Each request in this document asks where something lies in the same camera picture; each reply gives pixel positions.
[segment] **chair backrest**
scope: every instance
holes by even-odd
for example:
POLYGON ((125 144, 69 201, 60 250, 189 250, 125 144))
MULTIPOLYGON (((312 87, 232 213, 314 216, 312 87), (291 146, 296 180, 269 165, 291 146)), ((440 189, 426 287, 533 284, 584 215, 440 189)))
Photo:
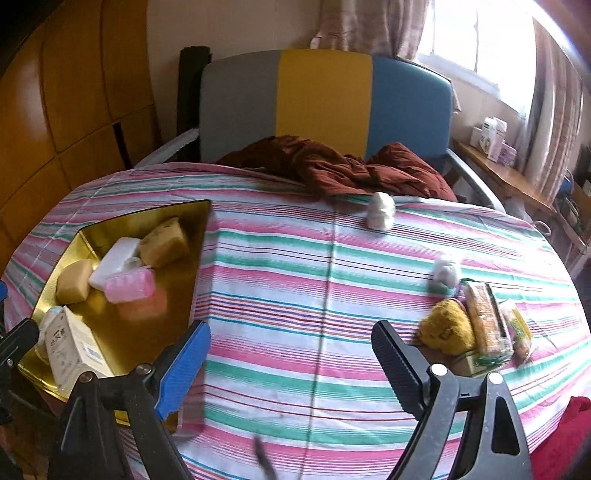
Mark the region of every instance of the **chair backrest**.
POLYGON ((203 71, 201 157, 298 135, 363 158, 401 142, 430 161, 446 153, 451 116, 450 83, 411 63, 335 50, 247 53, 203 71))

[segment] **white soap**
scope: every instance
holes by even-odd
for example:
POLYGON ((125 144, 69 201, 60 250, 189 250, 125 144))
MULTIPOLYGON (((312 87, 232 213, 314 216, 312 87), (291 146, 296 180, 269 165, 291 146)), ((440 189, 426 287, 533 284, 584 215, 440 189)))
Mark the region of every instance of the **white soap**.
POLYGON ((368 205, 367 226, 372 230, 387 232, 394 224, 396 204, 394 199, 384 192, 372 195, 368 205))
POLYGON ((456 288, 462 279, 462 259, 453 253, 442 253, 433 265, 433 281, 456 288))
POLYGON ((70 396, 81 373, 113 376, 92 330, 68 307, 63 307, 47 328, 45 345, 57 390, 63 397, 70 396))
POLYGON ((100 291, 105 291, 105 281, 111 275, 121 273, 130 258, 137 254, 139 238, 124 236, 119 238, 92 272, 88 283, 100 291))

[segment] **packaged bread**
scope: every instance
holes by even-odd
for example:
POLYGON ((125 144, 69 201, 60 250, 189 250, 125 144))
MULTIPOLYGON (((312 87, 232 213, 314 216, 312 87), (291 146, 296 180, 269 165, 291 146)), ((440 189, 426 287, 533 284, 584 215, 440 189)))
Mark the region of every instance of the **packaged bread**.
POLYGON ((466 282, 466 304, 481 364, 509 360, 513 355, 504 318, 488 283, 466 282))

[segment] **soap bar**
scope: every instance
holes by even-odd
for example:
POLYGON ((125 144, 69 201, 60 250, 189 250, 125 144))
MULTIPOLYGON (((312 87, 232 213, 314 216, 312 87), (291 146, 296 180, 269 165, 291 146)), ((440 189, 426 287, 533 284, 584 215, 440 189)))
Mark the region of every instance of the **soap bar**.
POLYGON ((90 276, 90 285, 97 290, 105 291, 106 279, 125 269, 126 262, 135 256, 138 244, 139 238, 130 238, 127 236, 119 238, 90 276))
POLYGON ((155 290, 156 280, 150 267, 117 273, 105 282, 105 297, 115 304, 151 297, 155 290))
POLYGON ((92 330, 68 307, 47 328, 45 345, 57 391, 63 397, 70 395, 81 373, 113 376, 92 330))
POLYGON ((177 217, 158 225, 139 243, 139 256, 151 267, 161 267, 188 254, 187 236, 177 217))
POLYGON ((88 281, 92 274, 92 260, 78 260, 64 268, 57 279, 56 298, 64 305, 85 301, 90 292, 88 281))

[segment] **screw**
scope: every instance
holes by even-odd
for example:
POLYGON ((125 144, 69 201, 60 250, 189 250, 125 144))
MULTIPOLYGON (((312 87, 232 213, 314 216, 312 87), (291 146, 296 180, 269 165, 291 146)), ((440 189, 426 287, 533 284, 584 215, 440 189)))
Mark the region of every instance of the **screw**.
POLYGON ((80 380, 82 383, 88 383, 90 380, 92 380, 92 376, 92 372, 84 372, 80 374, 78 380, 80 380))
POLYGON ((503 383, 503 376, 500 373, 492 372, 488 374, 488 380, 490 380, 495 385, 500 385, 503 383))
POLYGON ((438 377, 443 377, 447 373, 447 367, 442 364, 433 364, 431 365, 431 372, 438 377))
POLYGON ((138 375, 148 375, 150 372, 152 371, 152 365, 150 364, 139 364, 137 367, 135 367, 135 372, 138 375))

